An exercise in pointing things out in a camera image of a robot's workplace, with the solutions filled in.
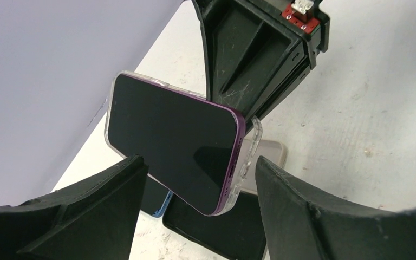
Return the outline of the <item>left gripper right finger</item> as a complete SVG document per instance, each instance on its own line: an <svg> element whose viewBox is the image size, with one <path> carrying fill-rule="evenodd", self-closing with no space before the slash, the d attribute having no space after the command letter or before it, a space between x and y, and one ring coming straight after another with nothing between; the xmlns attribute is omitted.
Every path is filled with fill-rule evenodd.
<svg viewBox="0 0 416 260"><path fill-rule="evenodd" d="M416 259L416 209L390 212L344 200L265 157L255 175L271 259Z"/></svg>

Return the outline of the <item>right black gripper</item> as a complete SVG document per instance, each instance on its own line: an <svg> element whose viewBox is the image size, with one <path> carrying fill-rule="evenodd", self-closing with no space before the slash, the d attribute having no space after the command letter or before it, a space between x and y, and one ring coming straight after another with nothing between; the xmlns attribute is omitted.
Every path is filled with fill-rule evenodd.
<svg viewBox="0 0 416 260"><path fill-rule="evenodd" d="M265 118L329 47L321 1L194 1L206 95L250 120Z"/></svg>

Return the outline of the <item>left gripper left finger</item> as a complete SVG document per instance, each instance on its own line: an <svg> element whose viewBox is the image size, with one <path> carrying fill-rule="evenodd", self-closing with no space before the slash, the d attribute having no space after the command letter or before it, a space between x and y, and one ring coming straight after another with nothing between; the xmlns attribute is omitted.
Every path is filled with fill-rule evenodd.
<svg viewBox="0 0 416 260"><path fill-rule="evenodd" d="M147 174L136 155L19 206L0 206L0 259L128 259Z"/></svg>

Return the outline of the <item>black phone case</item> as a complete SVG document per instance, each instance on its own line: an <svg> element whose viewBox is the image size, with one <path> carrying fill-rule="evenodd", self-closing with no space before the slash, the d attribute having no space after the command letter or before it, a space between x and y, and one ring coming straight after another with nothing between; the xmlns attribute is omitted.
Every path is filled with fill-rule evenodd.
<svg viewBox="0 0 416 260"><path fill-rule="evenodd" d="M229 212L207 217L173 196L163 225L227 259L264 259L267 240L258 196L241 192Z"/></svg>

